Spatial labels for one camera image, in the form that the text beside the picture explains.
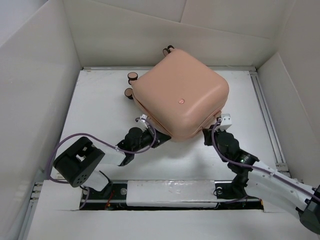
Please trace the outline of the black base rail with white cover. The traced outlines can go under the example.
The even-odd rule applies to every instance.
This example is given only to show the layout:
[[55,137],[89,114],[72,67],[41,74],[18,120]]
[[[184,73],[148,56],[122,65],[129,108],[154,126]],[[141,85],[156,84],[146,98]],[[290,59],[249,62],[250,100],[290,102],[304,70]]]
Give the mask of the black base rail with white cover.
[[82,210],[263,210],[262,200],[237,195],[230,180],[115,180],[107,194],[83,191]]

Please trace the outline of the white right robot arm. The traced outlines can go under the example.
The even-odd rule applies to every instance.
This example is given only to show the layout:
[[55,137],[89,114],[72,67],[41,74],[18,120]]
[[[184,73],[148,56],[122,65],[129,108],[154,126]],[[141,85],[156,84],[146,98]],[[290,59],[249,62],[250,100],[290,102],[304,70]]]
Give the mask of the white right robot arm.
[[290,178],[240,148],[233,134],[216,125],[202,130],[204,144],[236,174],[231,191],[237,197],[255,197],[277,206],[315,234],[320,233],[320,189]]

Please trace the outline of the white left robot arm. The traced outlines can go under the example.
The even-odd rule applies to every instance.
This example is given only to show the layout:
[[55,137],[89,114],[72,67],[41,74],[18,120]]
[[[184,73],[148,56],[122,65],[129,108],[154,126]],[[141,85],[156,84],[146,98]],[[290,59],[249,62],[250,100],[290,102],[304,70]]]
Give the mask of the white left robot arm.
[[111,185],[99,181],[95,185],[91,175],[101,163],[106,153],[94,146],[92,140],[111,149],[109,164],[124,167],[128,165],[137,154],[142,154],[149,149],[155,149],[171,140],[166,135],[152,126],[144,129],[132,127],[117,145],[111,145],[88,133],[75,133],[63,139],[56,147],[59,149],[66,141],[79,137],[72,145],[55,157],[52,166],[62,175],[65,182],[73,188],[88,186],[100,198],[107,198],[111,194]]

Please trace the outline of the pink hard-shell suitcase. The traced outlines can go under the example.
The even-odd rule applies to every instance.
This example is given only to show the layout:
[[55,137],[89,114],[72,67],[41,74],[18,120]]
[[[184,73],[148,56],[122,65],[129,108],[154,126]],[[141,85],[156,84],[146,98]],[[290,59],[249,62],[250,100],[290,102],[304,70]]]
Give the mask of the pink hard-shell suitcase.
[[152,125],[172,140],[193,138],[220,116],[229,85],[218,73],[187,52],[172,45],[164,59],[143,75],[127,75],[125,90]]

